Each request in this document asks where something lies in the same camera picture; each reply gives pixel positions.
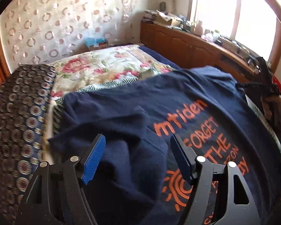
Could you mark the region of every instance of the floral bedsheet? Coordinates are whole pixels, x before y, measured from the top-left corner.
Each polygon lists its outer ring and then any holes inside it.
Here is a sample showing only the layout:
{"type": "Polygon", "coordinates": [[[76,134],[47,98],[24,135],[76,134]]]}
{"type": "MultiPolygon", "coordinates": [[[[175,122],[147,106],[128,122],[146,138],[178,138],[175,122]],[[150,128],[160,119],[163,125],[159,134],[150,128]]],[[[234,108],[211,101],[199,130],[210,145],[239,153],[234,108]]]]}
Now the floral bedsheet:
{"type": "Polygon", "coordinates": [[[56,61],[52,64],[57,77],[51,97],[59,98],[91,85],[138,76],[150,68],[160,73],[173,69],[139,49],[138,45],[111,47],[91,51],[56,61]]]}

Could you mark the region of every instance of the hand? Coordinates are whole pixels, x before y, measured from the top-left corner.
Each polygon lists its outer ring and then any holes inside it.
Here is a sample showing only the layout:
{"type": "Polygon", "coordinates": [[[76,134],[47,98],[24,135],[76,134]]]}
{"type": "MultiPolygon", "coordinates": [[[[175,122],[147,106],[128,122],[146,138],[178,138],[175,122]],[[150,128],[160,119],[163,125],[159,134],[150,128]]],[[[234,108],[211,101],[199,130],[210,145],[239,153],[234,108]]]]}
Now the hand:
{"type": "Polygon", "coordinates": [[[268,120],[270,120],[272,118],[272,114],[273,114],[270,110],[270,106],[268,103],[277,104],[278,112],[279,112],[279,121],[281,123],[281,96],[272,95],[272,96],[269,96],[266,98],[261,97],[261,102],[262,102],[262,106],[263,106],[263,110],[264,110],[264,116],[268,120]]]}

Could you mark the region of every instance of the wallpaper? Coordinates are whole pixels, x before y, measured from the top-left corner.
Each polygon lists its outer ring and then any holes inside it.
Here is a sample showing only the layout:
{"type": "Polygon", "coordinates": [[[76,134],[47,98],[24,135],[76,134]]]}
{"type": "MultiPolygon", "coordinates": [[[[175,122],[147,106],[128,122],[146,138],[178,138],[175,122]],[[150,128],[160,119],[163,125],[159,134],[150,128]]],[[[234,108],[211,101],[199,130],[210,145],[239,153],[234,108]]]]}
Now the wallpaper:
{"type": "Polygon", "coordinates": [[[137,2],[13,0],[0,16],[10,70],[19,64],[49,64],[85,52],[85,37],[105,37],[110,44],[133,41],[137,2]]]}

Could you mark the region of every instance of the circle patterned fabric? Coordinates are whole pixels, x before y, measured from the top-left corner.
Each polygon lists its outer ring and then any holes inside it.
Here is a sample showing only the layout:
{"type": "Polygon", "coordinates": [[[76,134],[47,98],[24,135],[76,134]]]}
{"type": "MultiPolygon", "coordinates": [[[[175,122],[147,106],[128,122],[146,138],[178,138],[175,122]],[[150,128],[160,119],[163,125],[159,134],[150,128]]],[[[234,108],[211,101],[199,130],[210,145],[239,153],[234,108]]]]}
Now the circle patterned fabric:
{"type": "Polygon", "coordinates": [[[23,65],[0,87],[0,212],[12,224],[42,161],[44,121],[55,76],[54,67],[23,65]]]}

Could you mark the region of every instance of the window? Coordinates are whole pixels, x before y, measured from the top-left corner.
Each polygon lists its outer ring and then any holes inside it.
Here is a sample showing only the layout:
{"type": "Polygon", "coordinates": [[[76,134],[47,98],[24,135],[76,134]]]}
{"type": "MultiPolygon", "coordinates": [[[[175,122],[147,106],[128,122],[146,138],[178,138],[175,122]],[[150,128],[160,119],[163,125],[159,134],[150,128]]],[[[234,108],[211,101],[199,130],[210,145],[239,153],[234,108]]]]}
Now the window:
{"type": "Polygon", "coordinates": [[[276,32],[276,15],[264,0],[197,0],[195,20],[218,30],[268,60],[276,32]]]}

